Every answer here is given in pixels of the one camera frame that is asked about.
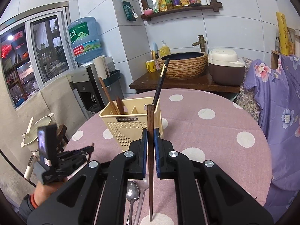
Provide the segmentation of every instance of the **spoon handle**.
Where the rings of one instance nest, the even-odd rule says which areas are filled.
[[[134,203],[134,200],[131,200],[130,201],[129,214],[128,214],[126,225],[132,225],[133,203]]]
[[[137,210],[136,210],[136,213],[135,213],[133,225],[138,225],[139,224],[139,219],[140,219],[140,216],[141,216],[142,206],[143,206],[143,202],[144,202],[145,191],[146,190],[141,191],[141,195],[140,195],[140,198],[139,198],[139,203],[137,205]]]

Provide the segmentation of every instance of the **soap pump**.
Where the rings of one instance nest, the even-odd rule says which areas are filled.
[[[163,43],[163,46],[159,49],[159,56],[162,58],[165,55],[169,55],[170,53],[170,48],[165,44],[164,40],[161,41]]]

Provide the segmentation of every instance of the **brass faucet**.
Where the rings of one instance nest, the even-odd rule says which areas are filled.
[[[206,41],[205,41],[205,39],[204,39],[204,36],[203,36],[203,35],[199,35],[198,38],[199,38],[199,41],[193,43],[192,45],[193,45],[193,46],[200,45],[200,50],[201,50],[202,52],[205,52],[205,43],[206,43]]]

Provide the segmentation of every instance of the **metal spoon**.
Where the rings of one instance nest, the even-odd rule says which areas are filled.
[[[130,202],[129,214],[126,225],[132,225],[133,203],[139,198],[140,191],[135,182],[128,181],[126,198]]]
[[[134,222],[133,222],[133,225],[138,225],[139,224],[139,219],[140,219],[140,216],[141,216],[141,212],[142,212],[142,206],[143,206],[143,202],[144,202],[145,191],[149,188],[148,175],[146,174],[146,177],[143,180],[136,180],[135,183],[141,191],[141,194],[140,194],[141,198],[139,199],[139,203],[137,205],[137,210],[136,210],[135,217],[134,217]]]

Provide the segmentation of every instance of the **heart-shaped cutout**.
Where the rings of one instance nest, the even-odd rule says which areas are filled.
[[[137,127],[121,127],[120,133],[131,141],[135,141],[141,138],[143,130]]]

